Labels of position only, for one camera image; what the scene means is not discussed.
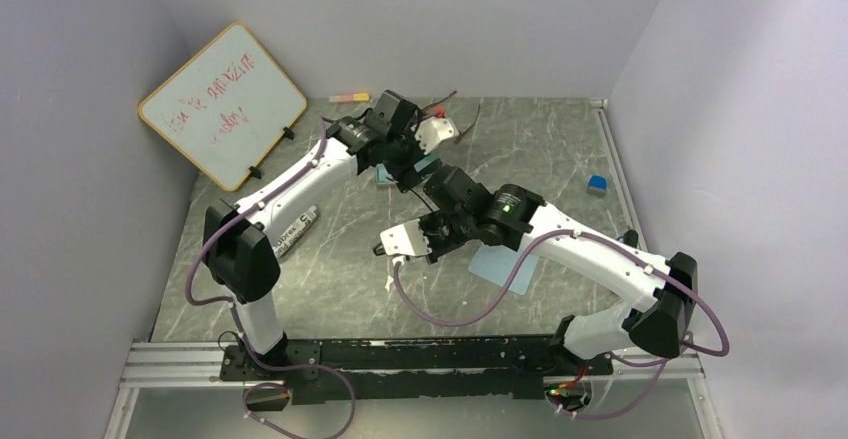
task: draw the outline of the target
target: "black wire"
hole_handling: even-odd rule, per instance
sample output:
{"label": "black wire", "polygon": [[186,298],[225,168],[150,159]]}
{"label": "black wire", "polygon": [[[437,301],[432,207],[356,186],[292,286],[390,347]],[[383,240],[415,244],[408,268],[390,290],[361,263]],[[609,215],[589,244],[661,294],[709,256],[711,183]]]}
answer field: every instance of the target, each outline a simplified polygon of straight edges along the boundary
{"label": "black wire", "polygon": [[410,190],[409,190],[409,192],[411,192],[411,193],[415,194],[415,197],[417,197],[418,199],[421,199],[421,202],[423,202],[423,203],[424,203],[424,205],[425,205],[425,206],[427,206],[427,209],[430,209],[430,212],[436,212],[436,210],[435,210],[435,209],[433,209],[433,208],[430,206],[430,204],[428,204],[428,203],[427,203],[427,201],[425,201],[425,200],[424,200],[424,198],[423,198],[423,197],[421,197],[421,194],[418,194],[418,191],[416,191],[415,189],[410,189]]}
{"label": "black wire", "polygon": [[421,127],[421,109],[415,109],[415,126],[412,127],[413,135],[418,132],[419,127]]}
{"label": "black wire", "polygon": [[[354,118],[353,118],[353,120],[354,120],[354,121],[359,121],[360,119],[362,119],[363,117],[365,117],[365,116],[366,116],[369,112],[371,112],[371,111],[373,111],[373,110],[374,110],[374,109],[372,109],[372,108],[370,108],[370,107],[366,107],[366,108],[365,108],[365,110],[364,110],[364,111],[362,111],[362,114],[360,114],[360,115],[358,115],[358,116],[354,117]],[[335,123],[339,122],[341,119],[329,119],[329,118],[326,118],[326,117],[324,117],[324,116],[321,116],[321,120],[322,120],[322,121],[324,121],[324,122],[326,122],[327,124],[335,124]]]}
{"label": "black wire", "polygon": [[360,115],[358,115],[358,116],[354,117],[353,119],[354,119],[355,121],[358,121],[358,120],[362,119],[363,117],[365,117],[366,115],[368,115],[368,113],[369,113],[369,112],[371,112],[371,111],[373,111],[373,110],[374,110],[374,109],[372,109],[372,108],[370,108],[370,107],[366,107],[366,108],[365,108],[365,110],[364,110],[364,111],[362,111],[362,114],[360,114]]}
{"label": "black wire", "polygon": [[528,371],[527,369],[522,369],[522,368],[516,366],[512,362],[507,362],[507,364],[509,364],[510,367],[512,367],[516,371],[518,371],[518,373],[521,374],[522,376],[544,376],[544,375],[547,375],[547,374],[551,374],[552,372],[555,372],[558,369],[557,366],[554,366],[554,367],[548,369],[547,371]]}
{"label": "black wire", "polygon": [[448,94],[447,96],[445,96],[445,97],[443,97],[443,98],[439,99],[439,100],[438,100],[438,101],[436,101],[436,102],[431,102],[430,104],[427,104],[426,106],[422,107],[422,108],[421,108],[421,110],[426,111],[426,110],[429,110],[430,108],[436,107],[436,106],[438,106],[439,104],[441,104],[441,103],[443,103],[443,102],[447,101],[448,99],[450,99],[450,98],[451,98],[451,97],[453,97],[454,95],[456,95],[456,91],[451,92],[450,94]]}
{"label": "black wire", "polygon": [[221,338],[224,337],[224,334],[232,334],[233,337],[236,338],[236,342],[239,342],[238,341],[238,334],[236,334],[235,331],[224,331],[218,336],[218,341],[216,341],[218,343],[218,349],[220,349],[224,352],[227,352],[223,347],[221,347]]}

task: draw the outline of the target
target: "blue paper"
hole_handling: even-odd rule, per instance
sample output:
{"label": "blue paper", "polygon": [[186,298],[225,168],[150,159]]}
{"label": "blue paper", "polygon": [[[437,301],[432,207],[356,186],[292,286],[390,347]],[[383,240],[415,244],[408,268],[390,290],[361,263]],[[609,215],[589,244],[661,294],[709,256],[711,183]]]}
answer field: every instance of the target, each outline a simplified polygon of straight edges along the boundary
{"label": "blue paper", "polygon": [[[509,272],[512,271],[513,266],[515,266],[519,255],[521,253],[504,246],[489,247],[482,245],[477,250],[477,254],[474,254],[474,258],[471,259],[468,270],[472,274],[476,274],[489,282],[503,286],[506,284],[506,278],[509,276]],[[533,254],[527,256],[524,264],[518,270],[515,280],[509,286],[509,290],[522,296],[526,294],[530,280],[533,279],[533,271],[536,270],[536,264],[538,263],[539,256],[534,256]]]}

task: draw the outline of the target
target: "gray wall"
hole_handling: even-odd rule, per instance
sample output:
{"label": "gray wall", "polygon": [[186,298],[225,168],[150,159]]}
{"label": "gray wall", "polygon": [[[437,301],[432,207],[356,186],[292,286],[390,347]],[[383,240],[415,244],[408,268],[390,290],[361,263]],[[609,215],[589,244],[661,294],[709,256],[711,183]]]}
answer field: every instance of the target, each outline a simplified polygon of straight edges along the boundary
{"label": "gray wall", "polygon": [[135,108],[188,51],[158,0],[0,4],[0,435],[102,437],[195,174]]}
{"label": "gray wall", "polygon": [[730,333],[730,355],[705,359],[728,438],[848,428],[846,12],[662,0],[612,94],[645,232],[700,260]]}
{"label": "gray wall", "polygon": [[658,1],[164,0],[192,51],[242,20],[313,97],[608,97]]}

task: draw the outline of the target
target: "gray marble surface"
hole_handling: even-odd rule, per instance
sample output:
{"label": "gray marble surface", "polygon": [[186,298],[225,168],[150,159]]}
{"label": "gray marble surface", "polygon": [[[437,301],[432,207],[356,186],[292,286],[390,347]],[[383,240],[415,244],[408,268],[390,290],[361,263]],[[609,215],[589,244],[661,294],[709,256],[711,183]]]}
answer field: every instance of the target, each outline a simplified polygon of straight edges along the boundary
{"label": "gray marble surface", "polygon": [[[419,104],[430,102],[418,99]],[[460,129],[471,124],[481,105],[477,126],[460,144],[439,149],[441,159],[465,168],[491,191],[515,183],[541,194],[575,219],[607,235],[627,230],[613,171],[597,118],[582,99],[454,98],[444,104]],[[294,125],[297,137],[269,154],[263,180],[250,179],[227,193],[201,175],[154,327],[153,341],[214,340],[234,328],[225,306],[188,305],[183,295],[186,273],[200,249],[203,216],[218,198],[229,202],[258,190],[286,170],[316,142],[321,115],[337,118],[367,105],[336,105],[311,100]],[[586,193],[592,174],[609,180],[599,198]],[[564,266],[542,259],[523,296],[509,293],[482,321],[463,328],[439,328],[414,315],[392,288],[385,257],[371,246],[392,225],[420,216],[425,207],[412,194],[378,188],[373,171],[335,189],[317,204],[319,218],[281,260],[275,302],[289,337],[366,338],[551,333],[568,314],[591,314],[613,305],[617,297]],[[482,310],[499,287],[468,272],[479,243],[466,244],[437,264],[423,260],[403,269],[410,297],[437,317],[456,319]],[[205,266],[194,283],[195,296],[219,295]]]}

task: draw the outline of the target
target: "blue eraser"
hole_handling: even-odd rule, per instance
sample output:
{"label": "blue eraser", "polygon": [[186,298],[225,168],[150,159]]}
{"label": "blue eraser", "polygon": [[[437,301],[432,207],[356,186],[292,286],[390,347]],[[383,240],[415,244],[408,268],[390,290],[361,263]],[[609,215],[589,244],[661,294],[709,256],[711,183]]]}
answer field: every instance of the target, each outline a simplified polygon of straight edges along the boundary
{"label": "blue eraser", "polygon": [[592,194],[603,196],[607,193],[607,179],[602,176],[590,177],[587,190]]}

